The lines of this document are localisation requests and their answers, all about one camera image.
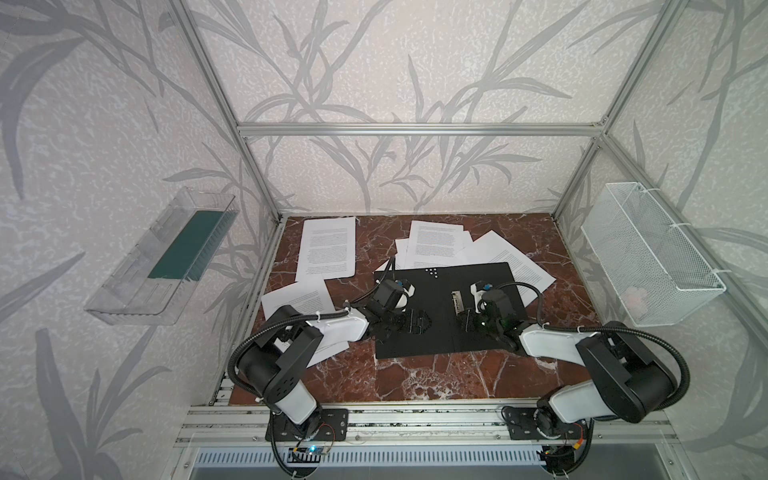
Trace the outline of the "blue and black file folder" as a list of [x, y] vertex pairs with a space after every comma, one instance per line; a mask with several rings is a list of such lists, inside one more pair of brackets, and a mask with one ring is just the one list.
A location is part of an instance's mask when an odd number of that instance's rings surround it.
[[465, 310], [474, 308], [470, 285], [475, 282], [492, 283], [493, 289], [502, 290], [510, 297], [522, 324], [529, 320], [518, 288], [512, 284], [513, 275], [506, 263], [407, 269], [396, 271], [395, 279], [408, 280], [415, 287], [415, 293], [406, 308], [425, 310], [432, 319], [432, 326], [422, 335], [395, 334], [388, 340], [378, 340], [375, 356], [379, 360], [500, 350], [491, 338], [482, 333], [481, 313], [478, 313], [477, 332], [463, 332], [458, 328], [451, 292], [461, 292]]

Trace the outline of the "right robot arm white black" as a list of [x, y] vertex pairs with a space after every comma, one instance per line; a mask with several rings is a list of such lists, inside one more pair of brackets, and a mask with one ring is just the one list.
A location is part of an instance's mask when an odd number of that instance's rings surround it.
[[543, 318], [543, 294], [525, 282], [475, 283], [473, 304], [457, 310], [461, 327], [494, 339], [511, 353], [584, 367], [586, 381], [560, 387], [537, 401], [550, 423], [618, 418], [642, 421], [684, 398], [691, 372], [666, 340], [622, 322], [558, 327]]

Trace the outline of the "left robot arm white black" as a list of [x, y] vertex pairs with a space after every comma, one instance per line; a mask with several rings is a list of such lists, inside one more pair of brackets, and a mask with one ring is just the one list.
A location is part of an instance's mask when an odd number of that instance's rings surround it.
[[426, 333], [432, 320], [409, 306], [414, 294], [409, 282], [383, 278], [334, 311], [282, 305], [230, 354], [227, 375], [306, 436], [319, 428], [322, 407], [303, 383], [305, 371], [368, 336]]

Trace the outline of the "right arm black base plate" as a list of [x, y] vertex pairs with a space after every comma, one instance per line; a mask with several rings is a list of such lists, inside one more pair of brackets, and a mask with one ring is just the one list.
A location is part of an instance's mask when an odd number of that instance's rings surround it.
[[584, 437], [584, 421], [562, 422], [546, 408], [503, 406], [501, 417], [512, 440], [576, 441]]

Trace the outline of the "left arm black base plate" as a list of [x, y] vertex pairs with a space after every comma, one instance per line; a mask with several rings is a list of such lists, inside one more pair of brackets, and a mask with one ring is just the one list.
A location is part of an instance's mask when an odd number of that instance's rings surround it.
[[285, 413], [271, 413], [265, 438], [276, 442], [344, 441], [348, 426], [348, 409], [317, 407], [301, 423], [292, 422]]

